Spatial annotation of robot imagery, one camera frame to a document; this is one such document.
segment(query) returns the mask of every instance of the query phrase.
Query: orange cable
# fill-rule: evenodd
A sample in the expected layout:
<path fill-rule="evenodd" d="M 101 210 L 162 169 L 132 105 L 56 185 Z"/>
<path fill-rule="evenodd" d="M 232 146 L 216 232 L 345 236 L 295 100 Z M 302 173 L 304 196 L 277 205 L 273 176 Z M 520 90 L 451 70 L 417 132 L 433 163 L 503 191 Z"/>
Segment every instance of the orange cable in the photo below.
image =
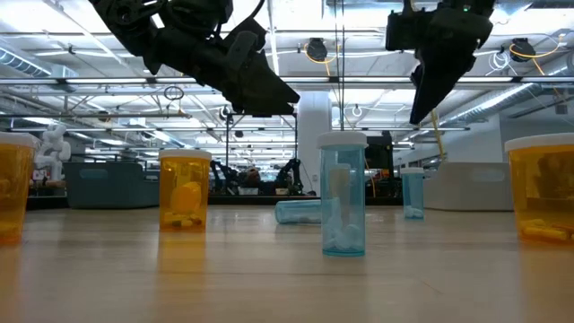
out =
<path fill-rule="evenodd" d="M 562 37 L 558 38 L 558 44 L 556 45 L 556 48 L 549 51 L 548 53 L 544 53 L 544 54 L 540 54 L 540 55 L 526 55 L 526 54 L 520 54 L 517 51 L 515 51 L 513 48 L 516 46 L 516 44 L 512 44 L 509 47 L 509 51 L 510 53 L 516 55 L 516 56 L 520 56 L 520 57 L 524 57 L 524 58 L 540 58 L 540 57 L 547 57 L 549 55 L 552 55 L 556 52 L 556 50 L 558 50 L 558 48 L 560 48 L 560 42 L 562 41 Z"/>
<path fill-rule="evenodd" d="M 328 61 L 325 61 L 325 62 L 319 62 L 319 61 L 317 61 L 317 60 L 311 58 L 311 57 L 309 56 L 309 54 L 307 54 L 307 46 L 308 46 L 308 45 L 309 45 L 309 44 L 305 44 L 305 45 L 303 46 L 303 51 L 305 52 L 305 56 L 306 56 L 311 62 L 313 62 L 313 63 L 325 65 L 326 74 L 327 74 L 328 76 L 331 76 L 331 70 L 329 69 L 329 63 L 333 62 L 334 60 L 336 60 L 336 59 L 339 57 L 339 48 L 341 47 L 341 45 L 337 46 L 337 51 L 336 51 L 335 57 L 333 57 L 331 60 L 328 60 Z"/>
<path fill-rule="evenodd" d="M 536 68 L 538 69 L 538 72 L 540 72 L 540 74 L 546 76 L 546 73 L 544 72 L 544 70 L 542 69 L 542 67 L 540 67 L 540 64 L 538 64 L 538 62 L 536 61 L 536 58 L 533 58 L 532 61 L 535 63 Z M 562 99 L 564 101 L 564 103 L 566 103 L 566 99 L 564 99 L 564 97 L 562 96 L 562 94 L 556 90 L 555 87 L 552 87 L 554 89 L 554 92 L 556 93 L 556 95 Z"/>

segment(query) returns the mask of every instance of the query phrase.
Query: white column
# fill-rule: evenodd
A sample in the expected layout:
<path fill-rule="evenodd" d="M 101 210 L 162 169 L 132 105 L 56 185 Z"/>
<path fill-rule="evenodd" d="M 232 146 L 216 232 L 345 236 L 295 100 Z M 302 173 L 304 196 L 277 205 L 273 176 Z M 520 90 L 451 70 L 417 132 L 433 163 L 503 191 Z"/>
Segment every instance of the white column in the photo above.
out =
<path fill-rule="evenodd" d="M 302 92 L 300 95 L 298 156 L 301 160 L 301 181 L 305 192 L 314 190 L 320 196 L 321 160 L 317 137 L 331 131 L 331 100 L 329 92 Z"/>

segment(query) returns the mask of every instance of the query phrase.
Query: white robot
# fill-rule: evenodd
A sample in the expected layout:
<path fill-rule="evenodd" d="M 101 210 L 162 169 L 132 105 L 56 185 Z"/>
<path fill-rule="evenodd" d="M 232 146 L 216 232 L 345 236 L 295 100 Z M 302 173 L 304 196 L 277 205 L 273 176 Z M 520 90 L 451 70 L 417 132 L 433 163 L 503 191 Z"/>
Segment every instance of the white robot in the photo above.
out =
<path fill-rule="evenodd" d="M 34 158 L 36 170 L 46 167 L 51 169 L 52 180 L 62 180 L 62 162 L 68 161 L 72 155 L 70 144 L 64 141 L 65 131 L 62 125 L 48 126 L 48 130 L 42 134 L 42 143 Z"/>

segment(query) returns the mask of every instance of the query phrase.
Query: wooden table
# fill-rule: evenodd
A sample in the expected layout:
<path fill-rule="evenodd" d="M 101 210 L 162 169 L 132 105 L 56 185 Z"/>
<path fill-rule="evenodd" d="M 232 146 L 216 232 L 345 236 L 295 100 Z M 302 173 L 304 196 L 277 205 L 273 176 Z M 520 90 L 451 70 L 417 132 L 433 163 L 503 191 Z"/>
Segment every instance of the wooden table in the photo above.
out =
<path fill-rule="evenodd" d="M 368 209 L 365 258 L 321 254 L 317 226 L 211 207 L 206 234 L 158 211 L 29 212 L 0 248 L 0 322 L 574 321 L 574 251 L 517 243 L 512 214 Z"/>

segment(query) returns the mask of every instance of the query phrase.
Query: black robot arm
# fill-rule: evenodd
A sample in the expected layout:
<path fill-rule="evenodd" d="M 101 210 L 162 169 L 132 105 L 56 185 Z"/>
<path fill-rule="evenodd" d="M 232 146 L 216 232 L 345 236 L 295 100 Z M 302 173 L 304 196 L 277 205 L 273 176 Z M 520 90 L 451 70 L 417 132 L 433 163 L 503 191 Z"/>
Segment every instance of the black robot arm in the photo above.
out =
<path fill-rule="evenodd" d="M 285 164 L 285 166 L 283 166 L 283 168 L 279 170 L 279 174 L 275 179 L 276 186 L 278 188 L 288 188 L 289 181 L 287 180 L 287 178 L 289 178 L 289 172 L 293 171 L 292 187 L 295 188 L 298 194 L 302 194 L 303 182 L 301 182 L 300 169 L 299 169 L 300 165 L 301 161 L 298 159 L 293 158 L 289 160 L 287 164 Z"/>
<path fill-rule="evenodd" d="M 414 11 L 404 0 L 401 13 L 391 13 L 387 50 L 414 49 L 421 62 L 411 80 L 416 87 L 411 123 L 419 124 L 474 66 L 473 55 L 492 32 L 495 0 L 442 0 L 437 10 Z"/>
<path fill-rule="evenodd" d="M 254 13 L 261 8 L 261 0 Z M 292 113 L 299 95 L 269 67 L 266 31 L 250 15 L 222 39 L 231 0 L 91 0 L 111 32 L 157 74 L 168 65 L 222 92 L 238 113 Z M 163 27 L 152 17 L 158 14 Z"/>

